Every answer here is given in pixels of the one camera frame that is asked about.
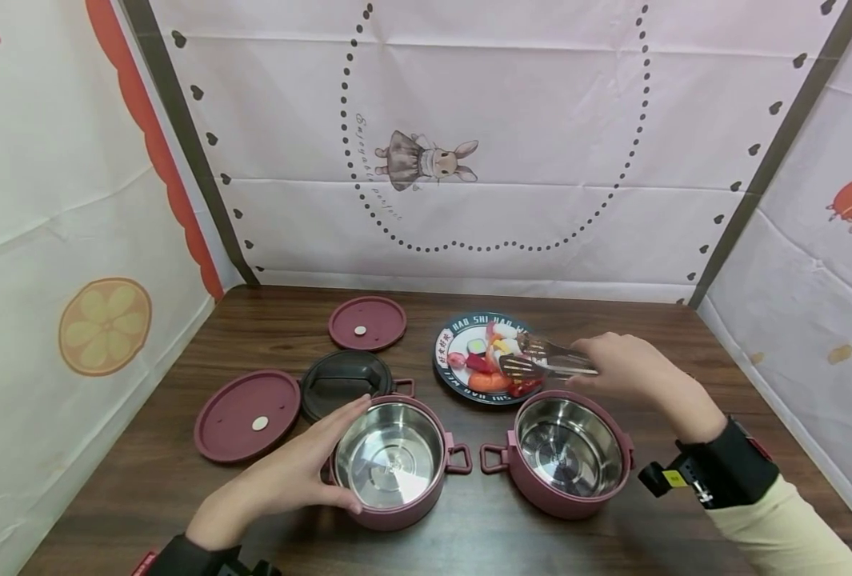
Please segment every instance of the hand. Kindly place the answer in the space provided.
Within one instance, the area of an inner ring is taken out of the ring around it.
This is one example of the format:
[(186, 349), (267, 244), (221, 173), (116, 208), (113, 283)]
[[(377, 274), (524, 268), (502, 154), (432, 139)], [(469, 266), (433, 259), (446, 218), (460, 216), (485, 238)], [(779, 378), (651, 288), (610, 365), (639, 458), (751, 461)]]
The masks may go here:
[(320, 479), (323, 463), (349, 426), (371, 406), (368, 394), (312, 425), (209, 496), (186, 530), (205, 550), (236, 546), (248, 525), (264, 514), (323, 504), (361, 513), (351, 490)]
[(612, 332), (577, 340), (598, 376), (573, 376), (569, 384), (645, 402), (663, 413), (684, 443), (710, 442), (726, 428), (726, 416), (701, 384), (662, 356), (646, 340)]

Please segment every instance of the left hand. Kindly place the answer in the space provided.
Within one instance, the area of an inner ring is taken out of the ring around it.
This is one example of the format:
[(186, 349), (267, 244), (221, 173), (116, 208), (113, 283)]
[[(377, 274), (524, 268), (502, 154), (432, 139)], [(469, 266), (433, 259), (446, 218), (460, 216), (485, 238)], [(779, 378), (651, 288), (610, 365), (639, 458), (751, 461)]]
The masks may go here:
[(352, 491), (323, 484), (320, 471), (349, 426), (370, 406), (368, 394), (349, 402), (221, 486), (201, 505), (186, 538), (205, 550), (224, 550), (236, 546), (248, 525), (264, 514), (314, 504), (361, 513)]

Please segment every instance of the red scalloped border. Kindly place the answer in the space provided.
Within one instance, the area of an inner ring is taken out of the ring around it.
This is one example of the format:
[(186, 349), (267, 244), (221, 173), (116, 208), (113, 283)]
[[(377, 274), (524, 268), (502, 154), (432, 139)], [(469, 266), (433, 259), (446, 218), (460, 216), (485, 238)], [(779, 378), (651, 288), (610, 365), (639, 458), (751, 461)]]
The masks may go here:
[(201, 269), (202, 283), (205, 284), (206, 290), (214, 301), (218, 302), (224, 297), (218, 269), (214, 268), (205, 236), (202, 236), (193, 205), (189, 201), (189, 196), (186, 195), (182, 178), (179, 177), (176, 164), (173, 162), (170, 147), (166, 144), (163, 131), (160, 129), (157, 114), (150, 103), (150, 98), (147, 97), (141, 75), (134, 65), (132, 50), (125, 42), (122, 26), (118, 24), (118, 18), (108, 0), (86, 0), (86, 12), (90, 16), (90, 23), (99, 40), (99, 46), (118, 72), (118, 88), (122, 91), (129, 113), (143, 132), (147, 155), (154, 164), (160, 180), (166, 184), (166, 198), (170, 200), (170, 209), (176, 221), (185, 230), (186, 246)]

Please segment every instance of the black lid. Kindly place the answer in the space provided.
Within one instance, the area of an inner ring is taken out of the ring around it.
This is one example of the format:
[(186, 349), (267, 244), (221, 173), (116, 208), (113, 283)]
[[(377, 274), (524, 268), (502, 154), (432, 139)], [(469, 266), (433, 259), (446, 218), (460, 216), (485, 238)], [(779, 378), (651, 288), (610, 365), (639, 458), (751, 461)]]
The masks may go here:
[(317, 360), (301, 378), (301, 411), (311, 422), (363, 394), (394, 392), (390, 368), (371, 352), (340, 350)]

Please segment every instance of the cream sleeve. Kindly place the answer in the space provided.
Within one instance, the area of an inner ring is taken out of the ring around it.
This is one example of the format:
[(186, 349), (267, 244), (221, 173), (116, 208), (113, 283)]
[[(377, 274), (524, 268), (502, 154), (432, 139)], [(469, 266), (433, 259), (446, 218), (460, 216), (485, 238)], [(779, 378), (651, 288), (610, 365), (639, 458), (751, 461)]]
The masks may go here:
[(761, 576), (852, 576), (852, 552), (781, 475), (748, 506), (707, 510)]

